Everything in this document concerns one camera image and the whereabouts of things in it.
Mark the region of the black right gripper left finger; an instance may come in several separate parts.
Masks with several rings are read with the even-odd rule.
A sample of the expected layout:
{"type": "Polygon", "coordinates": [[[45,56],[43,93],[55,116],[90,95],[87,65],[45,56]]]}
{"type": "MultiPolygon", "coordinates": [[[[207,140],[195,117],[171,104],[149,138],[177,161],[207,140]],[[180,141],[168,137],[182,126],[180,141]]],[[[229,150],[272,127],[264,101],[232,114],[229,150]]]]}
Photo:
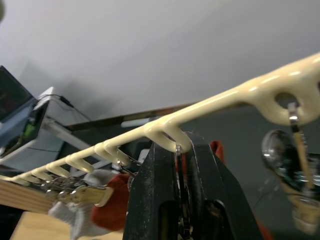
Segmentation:
{"type": "Polygon", "coordinates": [[[130,188],[123,238],[176,240],[179,217],[174,154],[153,143],[130,188]]]}

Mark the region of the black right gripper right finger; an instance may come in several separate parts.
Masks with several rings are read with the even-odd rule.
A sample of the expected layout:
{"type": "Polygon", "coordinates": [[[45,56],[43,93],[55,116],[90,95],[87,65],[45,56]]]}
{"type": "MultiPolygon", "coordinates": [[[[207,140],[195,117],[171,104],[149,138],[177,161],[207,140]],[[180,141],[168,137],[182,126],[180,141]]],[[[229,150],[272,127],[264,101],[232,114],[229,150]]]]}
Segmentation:
{"type": "Polygon", "coordinates": [[[262,233],[235,176],[203,137],[188,132],[190,221],[195,240],[261,240],[262,233]]]}

